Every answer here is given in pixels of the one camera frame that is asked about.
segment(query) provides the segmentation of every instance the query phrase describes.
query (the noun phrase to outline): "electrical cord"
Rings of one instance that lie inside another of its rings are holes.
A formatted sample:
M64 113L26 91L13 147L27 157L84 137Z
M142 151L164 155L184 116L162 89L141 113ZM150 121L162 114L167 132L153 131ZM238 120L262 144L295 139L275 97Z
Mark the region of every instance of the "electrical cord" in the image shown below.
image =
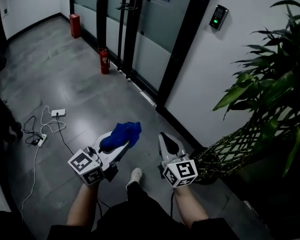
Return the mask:
M102 209L101 209L101 205L100 205L100 203L98 202L98 200L96 201L96 203L98 204L98 206L99 206L99 210L100 210L100 217L102 217L103 216L103 214L102 214Z
M33 124L32 124L32 131L28 131L26 129L26 125L27 123L31 120L31 119L34 119L33 120ZM31 136L29 136L28 138L25 139L25 143L27 144L31 144L31 145L34 145L36 146L39 142L39 140L41 139L41 136L39 135L38 132L35 131L35 125L36 125L36 122L37 122L37 118L33 115L31 116L24 124L23 124L23 129L22 131L25 133L25 134L31 134Z
M35 187L35 184L36 184L36 160L37 160L37 155L38 155L39 149L40 149L40 147L38 146L38 148L36 149L35 156L34 156L34 162L33 162L33 185L32 185L32 188L31 188L31 192L30 192L30 194L22 202L22 207L21 207L21 224L23 224L23 222L24 222L24 214L23 214L23 212L24 212L25 201L27 201L29 199L29 197L31 197L32 193L34 192L34 187Z
M102 203L102 204L105 205L106 207L111 208L109 205L107 205L105 202L101 201L99 198L98 198L98 200L100 201L100 203Z
M51 132L53 133L53 134L55 134L55 133L57 133L57 132L60 132L60 131L62 131L64 128L66 128L66 124L64 123L64 122L61 122L61 121L58 121L58 120L55 120L55 119L52 119L52 120L50 120L49 122L47 122L47 123L42 123L42 118L44 117L44 112L45 112L45 109L46 108L48 108L48 112L49 112L49 114L51 115L51 112L50 112L50 108L49 108L49 106L44 106L44 108L43 108L43 111L42 111L42 115L41 115L41 128L40 128L40 133L41 133L41 135L43 135L43 133L42 133L42 129L43 129L43 127L49 127L50 128L50 130L51 130ZM52 124L52 123L58 123L58 125L59 125L59 123L60 124L64 124L64 126L63 127L59 127L59 129L58 130L56 130L56 131L53 131L52 130L52 128L50 127L50 125L49 124Z
M170 217L172 218L172 213L173 213L173 209L174 209L174 196L175 196L175 192L172 192L171 195L171 206L170 206Z
M68 150L70 151L70 153L71 153L72 155L74 155L74 153L72 153L71 149L70 149L70 148L68 147L68 145L66 144L66 142L65 142L65 140L64 140L64 137L62 136L61 129L60 129L60 124L59 124L59 121L58 121L58 113L56 113L56 121L57 121L57 123L58 123L59 133L60 133L60 135L61 135L61 138L62 138L62 141L63 141L64 145L68 148Z

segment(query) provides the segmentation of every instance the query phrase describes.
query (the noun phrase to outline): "white cable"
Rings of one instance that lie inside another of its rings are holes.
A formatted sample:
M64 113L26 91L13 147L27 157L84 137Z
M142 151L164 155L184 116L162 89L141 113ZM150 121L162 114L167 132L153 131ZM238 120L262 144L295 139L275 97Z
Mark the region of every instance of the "white cable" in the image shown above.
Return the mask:
M67 125L66 125L64 122L61 122L61 121L55 120L55 119L52 119L51 121L49 121L49 122L47 122L47 123L42 123L42 118L43 118L43 116L44 116L44 112L45 112L45 109L46 109L46 108L48 108L48 112L49 112L49 114L51 115L49 106L44 106L43 111L42 111L42 115L41 115L41 125L42 125L41 128L40 128L40 133L41 133L41 135L43 135L43 134L42 134L42 128L45 127L45 126L49 127L50 130L51 130L51 132L54 133L54 134L57 133L57 132L59 132L59 131L61 131L61 130L63 130L64 128L66 128ZM53 122L55 122L55 123L58 123L58 122L59 122L59 124L63 124L64 126L61 127L60 129L56 130L56 131L53 131L52 128L50 127L50 125L49 125L49 124L51 124L51 123L53 123Z
M22 207L21 207L21 224L24 222L24 203L25 201L28 200L29 197L31 197L33 191L34 191L34 187L35 187L35 184L36 184L36 160L37 160L37 155L38 155L38 151L39 151L40 147L38 146L37 150L36 150L36 153L35 153L35 156L34 156L34 162L33 162L33 185L32 185L32 189L31 189L31 192L30 194L26 197L26 199L23 200L22 202Z

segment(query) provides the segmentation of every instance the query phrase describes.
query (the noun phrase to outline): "shoe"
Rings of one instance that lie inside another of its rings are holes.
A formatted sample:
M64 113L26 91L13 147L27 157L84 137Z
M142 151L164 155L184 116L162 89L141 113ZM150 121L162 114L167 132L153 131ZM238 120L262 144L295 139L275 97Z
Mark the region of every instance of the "shoe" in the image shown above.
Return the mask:
M21 123L19 122L16 122L16 124L18 125L18 131L16 132L16 137L18 140L21 140L22 137L24 136L24 132L22 131L22 126L21 126Z
M4 139L4 141L5 141L6 143L12 143L12 142L15 142L16 136L14 136L14 135L8 133L7 135L4 136L3 139Z
M142 177L142 170L140 168L135 168L132 173L131 173L131 178L130 181L128 182L128 184L125 186L125 189L128 190L128 186L132 183L132 182L138 182L140 183Z

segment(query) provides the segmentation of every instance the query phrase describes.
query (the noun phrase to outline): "power strip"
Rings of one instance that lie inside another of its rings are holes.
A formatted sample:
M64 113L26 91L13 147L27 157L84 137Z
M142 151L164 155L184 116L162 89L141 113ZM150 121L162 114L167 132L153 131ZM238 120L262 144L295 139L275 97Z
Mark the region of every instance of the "power strip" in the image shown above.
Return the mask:
M58 109L58 110L52 110L51 111L51 116L53 118L56 118L57 116L58 117L64 117L65 115L66 115L66 110L65 109Z
M47 139L47 135L46 134L42 134L42 138L40 139L39 143L38 143L38 146L41 148L42 145L45 143Z

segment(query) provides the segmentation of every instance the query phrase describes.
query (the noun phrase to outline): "blue cloth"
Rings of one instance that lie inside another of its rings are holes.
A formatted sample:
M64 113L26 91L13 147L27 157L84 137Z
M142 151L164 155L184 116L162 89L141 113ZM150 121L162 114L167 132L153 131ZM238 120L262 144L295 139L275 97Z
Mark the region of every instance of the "blue cloth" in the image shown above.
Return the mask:
M117 123L111 135L102 141L99 152L116 149L128 140L130 141L129 148L132 148L139 140L140 133L140 122Z

